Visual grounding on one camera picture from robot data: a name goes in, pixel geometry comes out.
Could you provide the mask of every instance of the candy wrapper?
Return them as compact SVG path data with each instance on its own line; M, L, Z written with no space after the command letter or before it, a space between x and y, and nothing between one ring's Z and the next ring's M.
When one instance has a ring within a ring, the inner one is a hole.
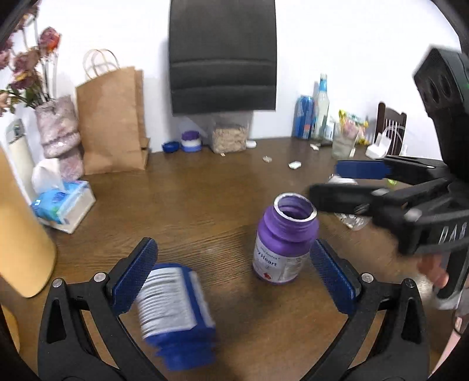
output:
M339 121L342 128L342 131L345 135L353 135L358 128L358 137L357 143L362 145L370 145L371 142L368 142L365 139L365 130L368 128L368 121L359 118L354 114L350 114L344 110L339 110Z

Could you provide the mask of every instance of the blue bottle cap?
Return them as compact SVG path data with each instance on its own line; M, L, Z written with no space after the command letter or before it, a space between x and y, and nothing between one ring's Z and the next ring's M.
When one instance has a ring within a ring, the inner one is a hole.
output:
M158 355L164 359L166 367L171 371L198 368L215 361L210 341L165 345L161 347Z
M168 143L164 143L161 147L163 148L164 152L173 153L179 150L180 146L181 146L181 143L179 142L168 142Z

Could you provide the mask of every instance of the purple bottle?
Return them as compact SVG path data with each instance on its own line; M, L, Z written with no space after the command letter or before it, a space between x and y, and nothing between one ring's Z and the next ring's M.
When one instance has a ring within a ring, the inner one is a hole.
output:
M313 204L296 193L279 195L257 228L252 267L262 279L276 284L296 278L318 237Z

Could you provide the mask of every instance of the flower vase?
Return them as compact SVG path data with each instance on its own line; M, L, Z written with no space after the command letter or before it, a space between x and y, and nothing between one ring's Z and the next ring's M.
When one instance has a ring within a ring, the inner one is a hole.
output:
M35 111L44 157L61 161L61 175L65 181L83 176L83 161L77 148L81 138L71 97L52 99L36 107Z

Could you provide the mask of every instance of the purple bottle label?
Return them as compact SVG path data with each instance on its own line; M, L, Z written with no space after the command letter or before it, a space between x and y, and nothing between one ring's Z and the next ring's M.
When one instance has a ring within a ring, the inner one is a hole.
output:
M269 250L262 243L259 234L254 246L252 266L261 278L271 283L286 283L294 280L300 273L309 252L298 257L284 257Z

